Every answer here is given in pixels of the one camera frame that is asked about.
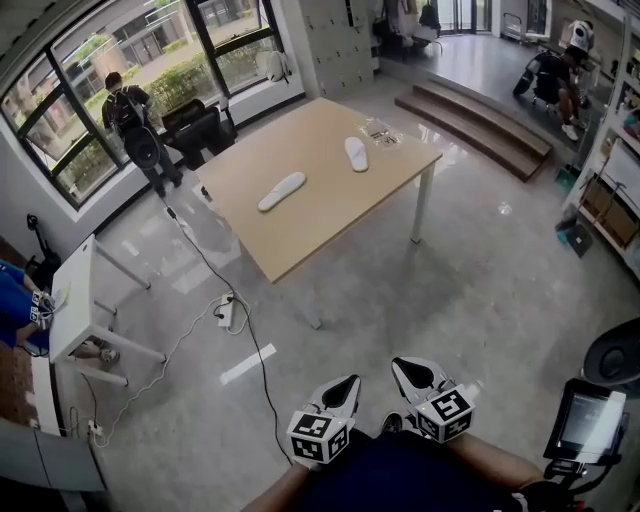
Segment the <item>person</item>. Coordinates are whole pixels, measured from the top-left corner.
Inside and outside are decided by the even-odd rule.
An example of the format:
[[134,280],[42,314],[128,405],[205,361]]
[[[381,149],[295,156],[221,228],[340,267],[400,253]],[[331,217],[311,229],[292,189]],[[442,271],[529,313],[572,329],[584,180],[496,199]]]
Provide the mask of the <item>person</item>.
[[[109,96],[107,96],[107,99],[102,104],[102,121],[105,129],[115,129],[120,137],[124,138],[126,136],[126,129],[123,133],[123,129],[118,126],[118,120],[116,119],[120,94],[124,94],[131,101],[132,105],[141,106],[143,110],[142,122],[144,127],[151,132],[158,143],[158,147],[160,148],[160,167],[162,167],[164,174],[173,182],[174,186],[176,188],[179,187],[182,183],[182,174],[178,169],[176,169],[176,166],[171,161],[171,157],[169,156],[164,143],[160,139],[160,135],[158,135],[158,132],[149,121],[149,115],[147,112],[150,100],[149,95],[137,85],[123,86],[122,76],[120,73],[115,71],[107,75],[104,80],[104,86],[109,91]],[[162,184],[162,178],[158,175],[156,170],[142,169],[142,172],[147,177],[156,193],[160,197],[164,197],[166,192],[164,190],[164,185]]]
[[[48,293],[42,292],[23,270],[0,260],[2,342],[38,356],[48,355],[53,309],[53,299]],[[84,343],[73,355],[79,359],[99,358],[106,363],[115,362],[120,356],[115,350],[100,350],[92,342]]]
[[541,97],[558,105],[562,131],[573,142],[578,140],[575,126],[584,128],[584,125],[580,120],[579,91],[571,80],[571,73],[578,69],[584,55],[579,48],[569,46],[560,57],[550,55],[542,60],[538,73],[538,88],[544,91]]
[[568,503],[532,463],[467,433],[440,445],[403,430],[402,416],[392,412],[377,438],[356,429],[349,437],[319,471],[296,460],[244,511],[542,512]]

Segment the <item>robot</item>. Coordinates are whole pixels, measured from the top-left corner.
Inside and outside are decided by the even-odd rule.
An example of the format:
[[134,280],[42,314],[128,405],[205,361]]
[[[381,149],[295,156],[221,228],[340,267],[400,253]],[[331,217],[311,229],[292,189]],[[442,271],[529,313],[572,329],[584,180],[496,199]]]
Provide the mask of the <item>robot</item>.
[[[391,371],[407,400],[407,418],[420,434],[444,443],[471,427],[473,401],[437,363],[396,357]],[[357,375],[339,377],[317,388],[303,409],[293,414],[287,437],[298,460],[328,464],[346,448],[360,389]]]

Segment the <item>backpack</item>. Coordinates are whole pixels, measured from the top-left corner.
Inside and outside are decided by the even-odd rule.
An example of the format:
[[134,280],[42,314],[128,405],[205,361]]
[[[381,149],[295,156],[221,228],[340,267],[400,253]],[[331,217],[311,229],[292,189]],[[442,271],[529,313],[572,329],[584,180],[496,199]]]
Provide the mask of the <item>backpack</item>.
[[127,94],[128,89],[123,87],[107,98],[111,102],[110,122],[120,137],[124,137],[132,128],[144,126],[144,109]]
[[287,75],[289,73],[287,56],[281,52],[271,52],[267,57],[267,78],[272,82],[278,82],[284,78],[288,84]]

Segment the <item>black bag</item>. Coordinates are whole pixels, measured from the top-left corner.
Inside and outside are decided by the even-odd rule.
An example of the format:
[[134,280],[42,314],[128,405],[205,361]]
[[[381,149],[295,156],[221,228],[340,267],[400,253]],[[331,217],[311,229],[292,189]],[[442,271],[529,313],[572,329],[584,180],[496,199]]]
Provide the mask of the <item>black bag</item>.
[[111,125],[120,137],[133,128],[144,126],[144,108],[127,94],[127,87],[111,93]]

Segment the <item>black chair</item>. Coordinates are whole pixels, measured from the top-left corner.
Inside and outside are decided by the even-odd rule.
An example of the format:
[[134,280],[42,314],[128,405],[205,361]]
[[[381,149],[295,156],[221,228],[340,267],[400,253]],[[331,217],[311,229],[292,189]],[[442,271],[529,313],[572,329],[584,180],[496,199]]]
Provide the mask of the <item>black chair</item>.
[[229,110],[227,120],[220,120],[216,106],[205,108],[195,99],[172,110],[162,118],[167,130],[162,141],[182,154],[188,169],[195,171],[204,164],[202,150],[208,149],[215,156],[235,144],[237,132]]
[[584,358],[584,378],[640,398],[640,318],[602,334]]

